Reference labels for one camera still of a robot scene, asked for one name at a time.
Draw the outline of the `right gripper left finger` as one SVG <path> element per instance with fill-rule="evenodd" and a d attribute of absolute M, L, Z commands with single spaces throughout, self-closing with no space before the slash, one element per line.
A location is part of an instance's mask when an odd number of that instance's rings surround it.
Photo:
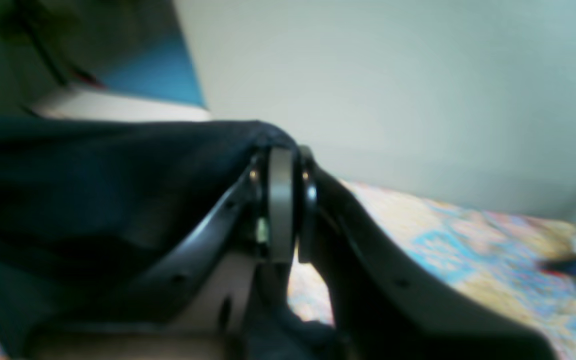
<path fill-rule="evenodd" d="M 243 330 L 259 266 L 289 265 L 295 153 L 260 150 L 161 260 L 46 322 L 30 360 L 248 360 Z"/>

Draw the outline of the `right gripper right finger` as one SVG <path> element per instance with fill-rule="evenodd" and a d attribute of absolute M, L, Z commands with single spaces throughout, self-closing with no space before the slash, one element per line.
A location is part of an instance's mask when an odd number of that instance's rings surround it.
<path fill-rule="evenodd" d="M 406 255 L 301 146 L 298 258 L 329 290 L 357 360 L 554 360 L 538 331 L 460 294 Z"/>

